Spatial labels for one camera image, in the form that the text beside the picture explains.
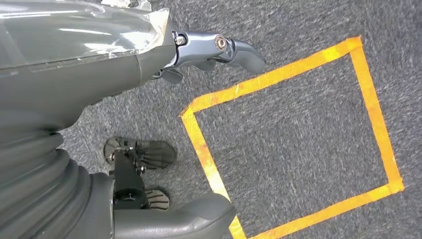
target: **bolt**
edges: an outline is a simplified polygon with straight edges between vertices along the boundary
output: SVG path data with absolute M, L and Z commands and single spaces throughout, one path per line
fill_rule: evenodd
M 186 43 L 186 38 L 183 35 L 178 35 L 174 38 L 176 45 L 180 46 Z
M 222 35 L 215 37 L 215 45 L 219 51 L 225 51 L 227 48 L 227 41 Z

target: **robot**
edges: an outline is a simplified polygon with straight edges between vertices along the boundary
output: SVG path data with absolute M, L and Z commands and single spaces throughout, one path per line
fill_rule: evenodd
M 150 210 L 140 175 L 174 160 L 164 142 L 111 139 L 110 176 L 89 174 L 57 149 L 58 131 L 84 107 L 180 67 L 216 62 L 252 73 L 265 60 L 221 34 L 175 29 L 168 9 L 79 1 L 0 1 L 0 238 L 217 239 L 235 208 L 207 194 L 173 211 Z M 158 157 L 145 152 L 159 148 Z

